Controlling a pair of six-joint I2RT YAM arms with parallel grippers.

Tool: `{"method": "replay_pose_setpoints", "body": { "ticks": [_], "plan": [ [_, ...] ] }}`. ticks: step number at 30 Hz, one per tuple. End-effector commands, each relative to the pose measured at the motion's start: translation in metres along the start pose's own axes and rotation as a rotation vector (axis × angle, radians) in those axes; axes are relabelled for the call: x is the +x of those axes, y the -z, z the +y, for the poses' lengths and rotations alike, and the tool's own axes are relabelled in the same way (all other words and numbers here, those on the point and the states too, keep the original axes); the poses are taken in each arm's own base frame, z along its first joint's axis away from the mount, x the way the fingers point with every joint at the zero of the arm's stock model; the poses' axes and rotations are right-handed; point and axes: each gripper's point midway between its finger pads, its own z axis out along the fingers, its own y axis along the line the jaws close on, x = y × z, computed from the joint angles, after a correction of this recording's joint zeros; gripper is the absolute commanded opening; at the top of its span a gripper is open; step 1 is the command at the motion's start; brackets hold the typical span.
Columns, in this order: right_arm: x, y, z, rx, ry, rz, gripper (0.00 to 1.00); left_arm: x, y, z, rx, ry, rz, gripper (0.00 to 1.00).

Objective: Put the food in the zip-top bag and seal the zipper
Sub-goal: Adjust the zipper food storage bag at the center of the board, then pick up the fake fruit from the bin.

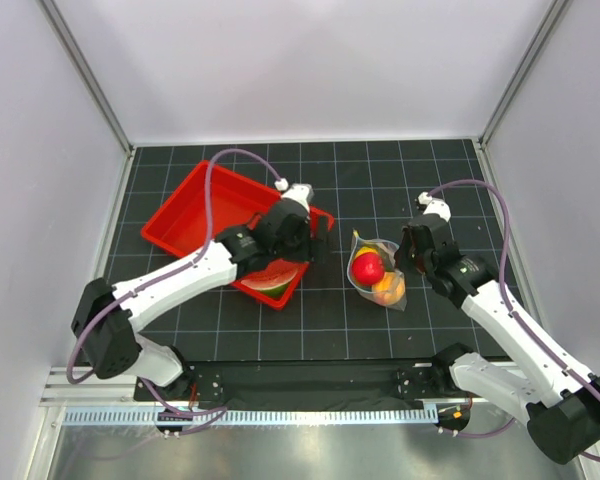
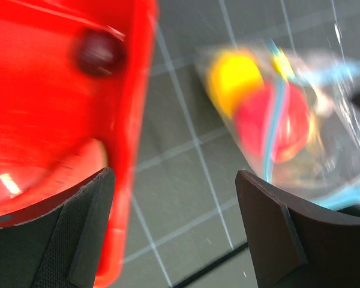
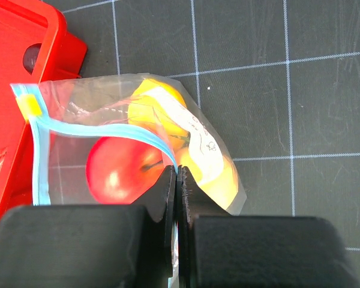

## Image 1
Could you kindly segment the clear zip top bag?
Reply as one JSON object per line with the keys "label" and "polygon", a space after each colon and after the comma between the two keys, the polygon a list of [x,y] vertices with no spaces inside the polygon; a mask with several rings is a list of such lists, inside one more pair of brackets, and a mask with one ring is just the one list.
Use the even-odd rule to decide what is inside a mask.
{"label": "clear zip top bag", "polygon": [[354,229],[346,273],[349,282],[366,300],[388,309],[404,311],[407,304],[405,275],[397,267],[398,245],[384,239],[365,239]]}

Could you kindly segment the red apple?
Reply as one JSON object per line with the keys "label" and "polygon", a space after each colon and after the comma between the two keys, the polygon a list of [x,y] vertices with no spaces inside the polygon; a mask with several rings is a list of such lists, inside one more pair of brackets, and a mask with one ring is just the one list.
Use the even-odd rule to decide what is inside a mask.
{"label": "red apple", "polygon": [[355,281],[363,286],[373,286],[385,275],[382,257],[378,253],[367,253],[353,260],[351,273]]}

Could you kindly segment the orange peach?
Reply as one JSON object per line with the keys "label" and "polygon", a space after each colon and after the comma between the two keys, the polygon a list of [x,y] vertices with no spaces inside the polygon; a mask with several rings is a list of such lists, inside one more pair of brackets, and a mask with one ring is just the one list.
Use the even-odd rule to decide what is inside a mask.
{"label": "orange peach", "polygon": [[395,305],[404,295],[405,281],[400,273],[386,272],[384,277],[372,286],[373,301],[381,306]]}

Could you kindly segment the red plastic tray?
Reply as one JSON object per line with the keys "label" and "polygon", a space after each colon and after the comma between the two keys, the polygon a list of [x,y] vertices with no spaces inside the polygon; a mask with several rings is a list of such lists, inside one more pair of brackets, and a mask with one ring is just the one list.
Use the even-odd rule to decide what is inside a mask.
{"label": "red plastic tray", "polygon": [[[207,160],[195,166],[175,191],[145,223],[141,236],[151,244],[177,257],[185,257],[202,247],[206,237],[205,175]],[[225,167],[216,165],[211,175],[212,234],[247,223],[253,214],[264,213],[280,198],[280,193]],[[271,298],[237,284],[233,287],[271,307],[283,309],[298,287],[307,264],[299,264],[297,276],[279,298]]]}

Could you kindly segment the yellow lemon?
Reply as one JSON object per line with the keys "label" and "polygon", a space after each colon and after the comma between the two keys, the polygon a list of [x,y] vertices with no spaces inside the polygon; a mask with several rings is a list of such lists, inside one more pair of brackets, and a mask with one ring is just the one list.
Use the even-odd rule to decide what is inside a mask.
{"label": "yellow lemon", "polygon": [[367,253],[377,253],[377,250],[375,248],[369,247],[369,246],[364,246],[360,249],[358,249],[354,255],[354,260],[357,259],[359,256],[367,254]]}

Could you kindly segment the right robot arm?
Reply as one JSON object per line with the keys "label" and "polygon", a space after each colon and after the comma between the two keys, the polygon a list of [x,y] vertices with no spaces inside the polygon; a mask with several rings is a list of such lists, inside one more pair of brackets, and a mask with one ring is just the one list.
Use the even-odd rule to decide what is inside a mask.
{"label": "right robot arm", "polygon": [[432,358],[430,382],[443,396],[458,391],[485,398],[526,426],[538,449],[566,464],[600,441],[600,375],[558,345],[511,297],[495,269],[461,254],[446,218],[411,219],[395,255],[433,290],[473,319],[518,366],[514,375],[455,343]]}

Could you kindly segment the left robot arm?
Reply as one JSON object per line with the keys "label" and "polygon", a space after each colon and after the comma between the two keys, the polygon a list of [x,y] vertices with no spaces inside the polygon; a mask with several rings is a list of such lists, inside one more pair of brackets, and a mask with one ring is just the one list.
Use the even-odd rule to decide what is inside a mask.
{"label": "left robot arm", "polygon": [[141,332],[159,316],[209,290],[229,285],[277,260],[313,262],[327,247],[328,227],[310,227],[312,190],[295,184],[254,226],[229,227],[192,254],[143,277],[86,285],[72,322],[74,349],[101,380],[131,374],[157,386],[170,400],[188,395],[191,375],[168,346]]}

